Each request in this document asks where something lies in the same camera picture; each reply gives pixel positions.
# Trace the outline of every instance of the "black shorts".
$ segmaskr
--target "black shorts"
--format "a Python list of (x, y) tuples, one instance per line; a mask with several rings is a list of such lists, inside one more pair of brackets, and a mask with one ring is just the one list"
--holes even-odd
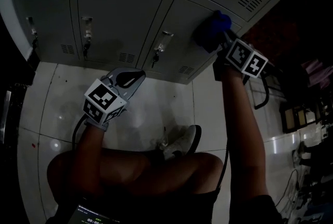
[[(114, 223), (209, 224), (218, 194), (219, 190), (205, 194), (172, 193), (161, 197), (126, 194), (119, 197), (119, 194), (115, 194), (85, 206), (115, 220)], [(59, 205), (56, 216), (49, 219), (47, 224), (68, 223), (77, 205)], [(249, 219), (255, 220), (255, 223), (282, 223), (268, 195), (255, 197), (230, 211), (229, 223), (245, 223)]]

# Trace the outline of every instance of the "ventilation slot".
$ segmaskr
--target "ventilation slot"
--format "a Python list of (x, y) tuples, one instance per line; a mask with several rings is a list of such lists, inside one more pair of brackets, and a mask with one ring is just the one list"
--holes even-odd
[(71, 54), (71, 55), (75, 55), (75, 51), (73, 46), (71, 45), (63, 45), (61, 44), (61, 50), (64, 54)]
[(186, 75), (190, 75), (193, 72), (194, 68), (189, 68), (186, 66), (182, 66), (178, 72), (181, 74), (186, 74)]
[(238, 3), (250, 12), (253, 12), (260, 4), (261, 0), (239, 0)]
[(135, 55), (120, 53), (118, 60), (120, 62), (133, 63), (134, 59), (135, 59)]

